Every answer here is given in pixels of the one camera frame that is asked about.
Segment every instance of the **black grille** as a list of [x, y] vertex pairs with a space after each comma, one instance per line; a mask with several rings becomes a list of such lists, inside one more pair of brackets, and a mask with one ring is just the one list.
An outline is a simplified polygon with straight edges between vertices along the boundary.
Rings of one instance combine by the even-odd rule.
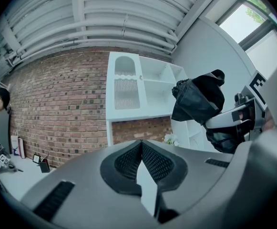
[[115, 169], [125, 178], [136, 181], [137, 169], [141, 160], [142, 151], [138, 144], [115, 160]]
[[209, 158], [208, 160], [206, 160], [205, 163], [208, 163], [208, 164], [211, 164], [211, 165], [214, 165], [214, 166], [224, 167], [224, 168], [227, 168], [228, 165], [229, 165], [229, 162], [221, 161], [221, 160], [217, 160], [217, 159], [212, 159], [212, 158]]
[[65, 201], [75, 185], [71, 182], [62, 181], [34, 210], [34, 213], [44, 220], [50, 221]]
[[143, 144], [143, 161], [155, 183], [165, 178], [173, 170], [174, 164], [159, 152]]

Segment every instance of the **white table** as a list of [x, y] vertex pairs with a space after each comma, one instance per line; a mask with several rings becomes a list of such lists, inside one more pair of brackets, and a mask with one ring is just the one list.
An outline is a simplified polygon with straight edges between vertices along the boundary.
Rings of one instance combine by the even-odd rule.
[[42, 173], [41, 168], [29, 158], [22, 159], [20, 156], [11, 155], [11, 161], [16, 168], [23, 172], [2, 172], [0, 181], [15, 199], [21, 201], [28, 190], [49, 173]]

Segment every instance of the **ceiling pipe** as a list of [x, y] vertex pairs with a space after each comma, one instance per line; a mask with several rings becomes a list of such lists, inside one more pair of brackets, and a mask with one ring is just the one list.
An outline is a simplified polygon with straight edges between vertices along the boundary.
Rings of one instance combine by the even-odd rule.
[[72, 44], [77, 44], [77, 43], [85, 43], [85, 42], [120, 42], [120, 43], [129, 43], [129, 44], [133, 44], [133, 45], [139, 45], [139, 46], [144, 46], [144, 47], [149, 47], [149, 48], [153, 48], [153, 49], [156, 49], [156, 50], [159, 50], [159, 51], [163, 51], [163, 52], [166, 52], [166, 53], [171, 53], [170, 50], [167, 50], [167, 49], [164, 49], [164, 48], [161, 48], [161, 47], [157, 47], [157, 46], [153, 46], [153, 45], [149, 45], [147, 43], [143, 43], [143, 42], [135, 42], [135, 41], [126, 41], [126, 40], [121, 40], [121, 39], [83, 39], [83, 40], [74, 40], [74, 41], [71, 41], [71, 42], [63, 42], [63, 43], [59, 43], [57, 45], [54, 45], [54, 46], [51, 46], [51, 47], [48, 47], [48, 48], [44, 48], [40, 51], [37, 51], [29, 56], [27, 56], [26, 58], [20, 60], [17, 62], [17, 64], [35, 56], [35, 55], [38, 55], [42, 52], [46, 52], [46, 51], [49, 51], [51, 49], [55, 49], [55, 48], [59, 48], [59, 47], [63, 47], [63, 46], [68, 46], [68, 45], [72, 45]]
[[65, 36], [60, 36], [58, 38], [53, 38], [53, 39], [49, 39], [39, 45], [37, 45], [36, 47], [30, 49], [29, 51], [25, 52], [23, 55], [21, 55], [19, 58], [16, 58], [12, 64], [13, 65], [16, 65], [19, 63], [19, 61], [21, 59], [24, 59], [26, 58], [27, 56], [45, 48], [45, 47], [48, 47], [54, 43], [57, 43], [57, 42], [60, 42], [60, 41], [63, 41], [63, 40], [71, 40], [71, 39], [75, 39], [75, 38], [78, 38], [78, 37], [82, 37], [82, 36], [120, 36], [120, 37], [129, 37], [129, 38], [135, 38], [135, 39], [138, 39], [138, 40], [144, 40], [144, 41], [147, 41], [147, 42], [152, 42], [154, 44], [158, 44], [158, 45], [161, 45], [163, 47], [167, 47], [167, 48], [170, 48], [170, 49], [173, 49], [174, 48], [174, 45], [173, 44], [170, 44], [168, 42], [164, 42], [160, 39], [157, 39], [157, 38], [154, 38], [154, 37], [151, 37], [151, 36], [146, 36], [146, 35], [141, 35], [140, 33], [137, 33], [137, 32], [127, 32], [127, 31], [124, 31], [124, 33], [121, 31], [121, 30], [94, 30], [94, 31], [80, 31], [80, 32], [75, 32], [75, 33], [70, 33], [68, 35], [65, 35]]
[[[120, 27], [123, 27], [124, 26], [124, 19], [87, 19], [85, 21], [81, 21], [81, 22], [77, 22], [77, 23], [73, 23], [73, 24], [68, 24], [68, 25], [64, 25], [64, 26], [61, 26], [59, 28], [55, 28], [49, 32], [46, 32], [40, 36], [38, 36], [37, 38], [35, 39], [32, 39], [31, 41], [29, 41], [28, 43], [22, 45], [17, 51], [13, 52], [10, 54], [9, 56], [9, 59], [12, 59], [13, 57], [15, 57], [17, 54], [19, 54], [20, 52], [22, 52], [23, 50], [25, 50], [26, 48], [32, 46], [33, 44], [43, 40], [43, 39], [46, 39], [54, 34], [57, 34], [59, 32], [63, 32], [63, 31], [66, 31], [66, 30], [70, 30], [70, 29], [76, 29], [76, 28], [79, 28], [79, 27], [82, 27], [82, 26], [120, 26]], [[146, 25], [137, 25], [136, 23], [134, 22], [126, 22], [127, 24], [127, 27], [131, 28], [131, 26], [133, 27], [133, 29], [137, 29], [139, 28], [139, 30], [146, 30], [146, 32], [151, 32], [151, 33], [154, 33], [154, 34], [157, 34], [159, 36], [162, 36], [162, 37], [165, 37], [165, 38], [168, 38], [168, 39], [171, 39], [172, 41], [175, 41], [175, 42], [178, 42], [178, 38], [173, 36], [173, 35], [170, 35], [168, 33], [165, 33], [163, 31], [160, 31], [160, 30], [156, 30], [152, 27], [149, 27], [149, 26], [146, 26]]]

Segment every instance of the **sky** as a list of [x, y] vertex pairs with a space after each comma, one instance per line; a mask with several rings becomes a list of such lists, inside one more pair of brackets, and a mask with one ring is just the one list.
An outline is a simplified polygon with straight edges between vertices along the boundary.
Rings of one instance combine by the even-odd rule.
[[253, 32], [260, 24], [246, 14], [247, 6], [241, 5], [220, 27], [237, 43]]

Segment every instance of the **black cap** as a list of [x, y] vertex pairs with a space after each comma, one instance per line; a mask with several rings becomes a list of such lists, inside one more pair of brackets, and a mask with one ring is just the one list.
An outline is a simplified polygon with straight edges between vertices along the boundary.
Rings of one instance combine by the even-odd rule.
[[6, 88], [0, 88], [0, 97], [4, 103], [5, 110], [7, 110], [7, 106], [10, 102], [10, 94]]

